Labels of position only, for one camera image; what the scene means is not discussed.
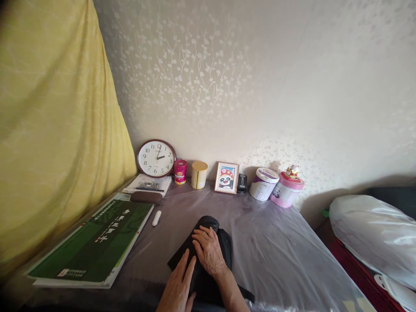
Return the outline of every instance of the red plastic basket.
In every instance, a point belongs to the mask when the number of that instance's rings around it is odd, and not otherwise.
[[[406,312],[389,293],[378,286],[366,267],[336,239],[329,250],[378,312]]]

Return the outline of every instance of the plastic sheet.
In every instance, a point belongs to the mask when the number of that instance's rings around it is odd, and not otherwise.
[[[334,234],[371,269],[416,290],[416,221],[368,195],[336,198]]]
[[[233,272],[256,296],[252,311],[374,311],[297,210],[213,189],[211,182],[202,190],[171,186],[150,217],[161,210],[159,224],[145,225],[111,289],[38,289],[27,305],[154,311],[171,273],[168,260],[198,219],[211,215],[233,238]],[[193,311],[223,309],[195,302]]]

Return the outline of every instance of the yellow lid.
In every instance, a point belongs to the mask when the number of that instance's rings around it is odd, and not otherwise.
[[[204,171],[208,169],[208,165],[205,162],[194,162],[192,164],[192,169],[195,169],[198,171]]]

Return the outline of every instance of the hand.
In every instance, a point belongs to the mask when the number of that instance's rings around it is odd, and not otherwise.
[[[156,312],[191,312],[196,293],[194,292],[188,301],[187,298],[192,274],[194,273],[196,257],[192,257],[188,269],[186,269],[188,257],[189,249],[185,251],[182,259],[170,275]]]
[[[192,243],[195,246],[198,259],[214,279],[228,270],[222,256],[220,243],[218,242],[217,233],[210,227],[200,226],[200,230],[194,230]]]

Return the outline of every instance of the pink can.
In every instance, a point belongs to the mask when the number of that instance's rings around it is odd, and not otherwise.
[[[271,201],[283,208],[292,206],[305,186],[305,182],[297,177],[297,171],[293,171],[293,167],[289,167],[286,172],[279,173],[280,180],[274,187],[272,194],[270,194]]]
[[[186,166],[187,162],[183,159],[176,160],[173,163],[175,168],[175,183],[182,185],[186,182]]]

